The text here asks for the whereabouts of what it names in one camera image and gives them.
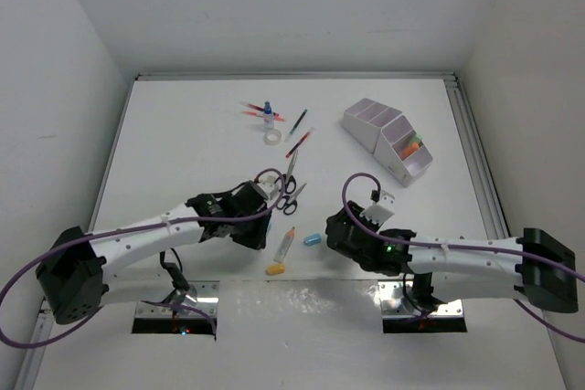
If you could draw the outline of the blue highlighter cap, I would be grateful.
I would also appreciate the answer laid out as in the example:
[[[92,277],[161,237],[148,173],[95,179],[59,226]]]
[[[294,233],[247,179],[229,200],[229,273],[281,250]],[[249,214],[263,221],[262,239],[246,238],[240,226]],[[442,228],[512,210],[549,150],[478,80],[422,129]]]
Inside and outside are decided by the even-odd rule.
[[[307,236],[304,238],[303,243],[307,246],[307,247],[312,247],[315,246],[319,243],[322,242],[322,235],[319,233],[316,234],[312,234],[310,236]]]

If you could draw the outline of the grey orange-tip highlighter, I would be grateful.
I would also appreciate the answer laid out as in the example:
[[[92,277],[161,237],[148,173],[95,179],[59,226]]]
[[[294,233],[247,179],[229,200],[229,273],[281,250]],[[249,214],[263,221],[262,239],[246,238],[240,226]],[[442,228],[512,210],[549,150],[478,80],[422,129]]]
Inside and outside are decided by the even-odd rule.
[[[285,233],[285,235],[282,239],[282,242],[279,245],[279,247],[275,253],[275,256],[273,259],[273,261],[275,263],[283,263],[283,261],[285,260],[287,254],[288,254],[288,251],[289,251],[289,249],[290,249],[290,247],[295,239],[295,235],[296,235],[296,227],[292,227],[290,230],[288,230]]]

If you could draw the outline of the yellow highlighter cap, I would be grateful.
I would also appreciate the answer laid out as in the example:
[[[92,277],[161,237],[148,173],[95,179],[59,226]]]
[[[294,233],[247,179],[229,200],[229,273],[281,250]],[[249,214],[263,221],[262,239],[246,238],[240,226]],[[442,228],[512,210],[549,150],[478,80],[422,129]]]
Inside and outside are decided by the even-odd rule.
[[[283,263],[274,263],[266,268],[266,274],[269,276],[280,275],[285,271],[285,265]]]

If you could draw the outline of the orange highlighter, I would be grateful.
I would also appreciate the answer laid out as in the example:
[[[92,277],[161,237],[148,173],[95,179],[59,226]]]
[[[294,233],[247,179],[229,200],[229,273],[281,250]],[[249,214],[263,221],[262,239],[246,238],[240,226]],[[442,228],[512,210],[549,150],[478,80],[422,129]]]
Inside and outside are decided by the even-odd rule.
[[[420,145],[418,143],[411,143],[402,151],[402,153],[401,153],[402,159],[408,158],[410,155],[417,152],[419,150],[419,148],[420,148]]]

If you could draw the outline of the blue spray bottle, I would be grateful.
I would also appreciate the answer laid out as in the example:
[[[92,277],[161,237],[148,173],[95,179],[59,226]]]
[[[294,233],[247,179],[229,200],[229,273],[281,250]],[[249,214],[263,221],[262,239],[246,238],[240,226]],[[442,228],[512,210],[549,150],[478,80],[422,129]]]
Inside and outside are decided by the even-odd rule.
[[[271,108],[271,104],[266,100],[264,102],[263,108],[264,111],[262,113],[268,116],[267,119],[263,119],[263,127],[266,131],[272,130],[274,128],[274,120],[271,118],[271,116],[274,114]]]

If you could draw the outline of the green highlighter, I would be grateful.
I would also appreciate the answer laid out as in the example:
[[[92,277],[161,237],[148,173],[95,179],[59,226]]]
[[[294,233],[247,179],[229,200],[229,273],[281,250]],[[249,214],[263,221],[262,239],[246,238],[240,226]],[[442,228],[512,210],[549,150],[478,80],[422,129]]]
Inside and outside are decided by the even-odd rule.
[[[415,134],[410,140],[409,143],[421,143],[422,137],[419,134]]]

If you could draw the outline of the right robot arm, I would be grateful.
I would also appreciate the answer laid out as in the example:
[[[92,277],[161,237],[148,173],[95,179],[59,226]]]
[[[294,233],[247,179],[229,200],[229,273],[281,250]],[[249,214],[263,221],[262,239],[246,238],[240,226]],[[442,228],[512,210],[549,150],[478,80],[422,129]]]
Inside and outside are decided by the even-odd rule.
[[[521,237],[449,240],[409,229],[384,230],[355,202],[325,222],[326,244],[362,270],[410,275],[414,307],[434,311],[453,300],[525,300],[543,311],[579,309],[575,254],[539,228]]]

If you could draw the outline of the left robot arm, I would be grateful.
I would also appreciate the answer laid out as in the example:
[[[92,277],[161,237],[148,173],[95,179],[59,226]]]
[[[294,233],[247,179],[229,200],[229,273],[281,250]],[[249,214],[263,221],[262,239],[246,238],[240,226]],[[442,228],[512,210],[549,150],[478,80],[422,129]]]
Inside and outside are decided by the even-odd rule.
[[[102,237],[79,227],[66,230],[36,269],[56,323],[81,321],[121,301],[123,295],[114,285],[122,271],[170,248],[224,237],[245,248],[265,248],[272,199],[259,184],[248,181],[232,191],[197,195],[159,217]]]

